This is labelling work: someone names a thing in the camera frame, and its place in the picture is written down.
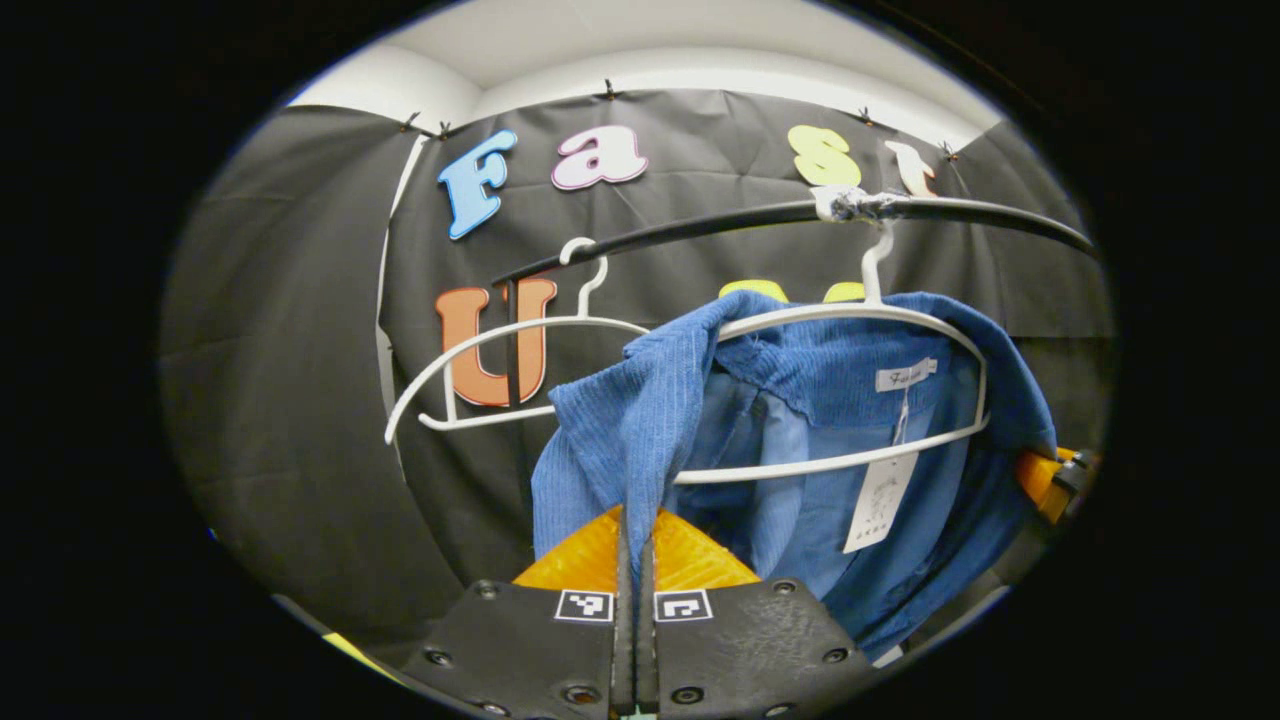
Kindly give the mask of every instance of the blue corduroy shirt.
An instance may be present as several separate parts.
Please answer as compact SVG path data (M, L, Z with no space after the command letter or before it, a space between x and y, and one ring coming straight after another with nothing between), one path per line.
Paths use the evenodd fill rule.
M1048 406L1007 334L948 297L886 305L950 323L987 359L991 423L919 454L888 536L842 552L867 465L754 482L675 486L685 469L769 465L886 447L974 421L978 363L951 338L893 320L826 319L719 343L731 320L787 307L739 291L630 342L623 361L550 392L559 429L534 470L538 557L609 507L627 514L632 577L659 506L762 578L792 577L869 657L892 648L991 566L1036 512L1014 477L1023 450L1053 456ZM905 391L877 373L933 360Z

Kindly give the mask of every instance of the letter f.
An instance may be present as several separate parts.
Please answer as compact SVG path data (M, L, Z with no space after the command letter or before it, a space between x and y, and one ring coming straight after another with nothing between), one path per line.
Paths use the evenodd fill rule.
M507 182L507 161L498 151L515 146L516 133L504 129L440 170L436 182L444 183L453 205L449 240L461 240L498 211L502 200L485 195L484 186L498 188Z

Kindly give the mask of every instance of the shirt label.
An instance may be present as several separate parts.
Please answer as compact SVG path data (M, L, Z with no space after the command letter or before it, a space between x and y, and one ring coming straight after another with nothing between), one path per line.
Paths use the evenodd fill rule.
M906 493L919 452L872 462L867 466L863 489L858 493L854 521L849 525L845 552L876 544L888 537L893 515Z
M925 357L910 368L896 370L877 370L876 392L888 392L891 389L904 389L914 386L924 378L938 372L938 361Z

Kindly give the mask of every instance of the letter s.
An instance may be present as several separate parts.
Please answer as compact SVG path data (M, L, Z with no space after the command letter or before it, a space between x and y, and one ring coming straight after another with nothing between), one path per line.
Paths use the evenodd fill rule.
M809 184L858 184L863 170L849 152L849 143L835 131L796 126L787 131L787 142L796 151L796 169Z

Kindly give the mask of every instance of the orange letter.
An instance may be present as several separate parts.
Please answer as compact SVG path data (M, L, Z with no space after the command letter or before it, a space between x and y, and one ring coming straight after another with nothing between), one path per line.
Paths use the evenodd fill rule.
M532 278L520 281L520 322L547 316L547 304L556 297L556 283ZM480 334L480 310L489 305L489 291L479 287L451 290L435 301L443 323L444 351ZM520 331L516 340L520 357L520 401L525 402L543 386L547 374L547 328ZM453 389L472 405L507 407L507 375L494 375L480 365L480 347L471 347L453 359Z

